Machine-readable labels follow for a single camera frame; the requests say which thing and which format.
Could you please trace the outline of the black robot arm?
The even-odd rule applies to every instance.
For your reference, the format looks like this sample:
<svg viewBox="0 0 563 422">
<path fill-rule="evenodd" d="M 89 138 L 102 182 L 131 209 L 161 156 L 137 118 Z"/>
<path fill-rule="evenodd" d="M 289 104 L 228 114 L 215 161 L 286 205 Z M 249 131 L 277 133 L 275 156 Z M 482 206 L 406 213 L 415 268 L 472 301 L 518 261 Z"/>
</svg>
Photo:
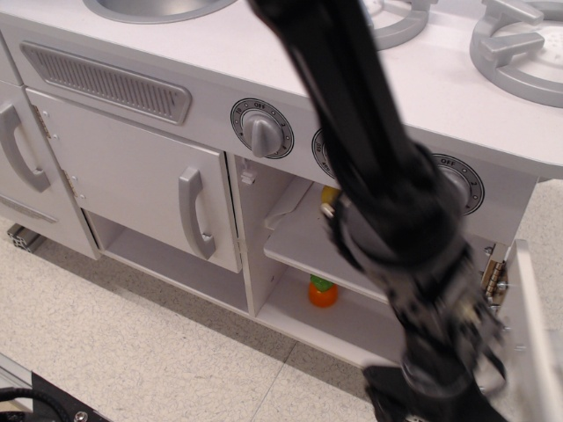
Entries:
<svg viewBox="0 0 563 422">
<path fill-rule="evenodd" d="M 322 127 L 340 184 L 325 207 L 340 254 L 377 284 L 401 323 L 399 367 L 366 367 L 380 421 L 498 421 L 475 380 L 502 326 L 461 227 L 456 187 L 403 128 L 360 1 L 254 1 Z"/>
</svg>

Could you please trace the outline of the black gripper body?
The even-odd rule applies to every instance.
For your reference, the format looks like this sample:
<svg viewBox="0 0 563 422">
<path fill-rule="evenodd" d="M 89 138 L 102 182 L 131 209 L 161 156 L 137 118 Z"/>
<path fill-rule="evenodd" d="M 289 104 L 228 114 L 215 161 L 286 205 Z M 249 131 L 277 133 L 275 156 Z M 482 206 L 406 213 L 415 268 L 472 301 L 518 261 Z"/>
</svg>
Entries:
<svg viewBox="0 0 563 422">
<path fill-rule="evenodd" d="M 378 421 L 504 421 L 471 370 L 452 360 L 427 371 L 408 355 L 400 367 L 369 366 L 362 373 Z"/>
</svg>

